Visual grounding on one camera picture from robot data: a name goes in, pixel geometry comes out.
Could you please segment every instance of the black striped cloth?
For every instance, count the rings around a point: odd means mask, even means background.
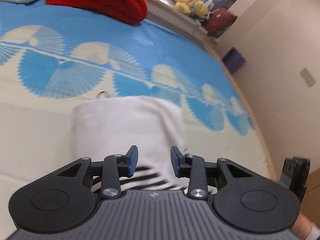
[[[126,189],[144,189],[144,190],[168,190],[168,189],[183,189],[177,184],[167,181],[160,171],[148,166],[137,166],[134,176],[131,178],[120,178],[121,190]],[[100,193],[101,176],[93,180],[91,191]]]

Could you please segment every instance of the wall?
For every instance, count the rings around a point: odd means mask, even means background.
[[[217,51],[222,56],[235,46],[247,59],[234,78],[277,173],[293,155],[311,158],[312,171],[319,168],[320,0],[256,0],[237,21]],[[299,75],[304,67],[318,80],[311,88]]]

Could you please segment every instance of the light switch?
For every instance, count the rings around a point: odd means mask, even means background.
[[[308,75],[305,80],[308,87],[311,87],[316,82],[315,78],[311,74]]]
[[[306,67],[301,70],[300,76],[302,76],[303,79],[305,79],[308,75],[310,75],[310,71]]]
[[[308,87],[311,87],[316,82],[316,79],[306,67],[300,71],[300,76],[304,79]]]

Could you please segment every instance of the bed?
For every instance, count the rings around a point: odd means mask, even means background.
[[[74,159],[72,108],[107,91],[181,107],[188,152],[274,179],[263,138],[214,50],[149,12],[135,26],[70,7],[0,3],[0,237],[19,187]]]

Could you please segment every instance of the stuffed toy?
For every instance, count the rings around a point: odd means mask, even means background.
[[[174,7],[177,11],[182,12],[183,14],[190,14],[191,13],[191,10],[186,3],[177,2]]]
[[[183,14],[204,18],[208,14],[208,7],[199,0],[175,0],[175,9]]]
[[[193,11],[199,18],[203,18],[208,14],[209,9],[202,1],[196,1],[192,7],[193,9],[191,9],[191,11]]]

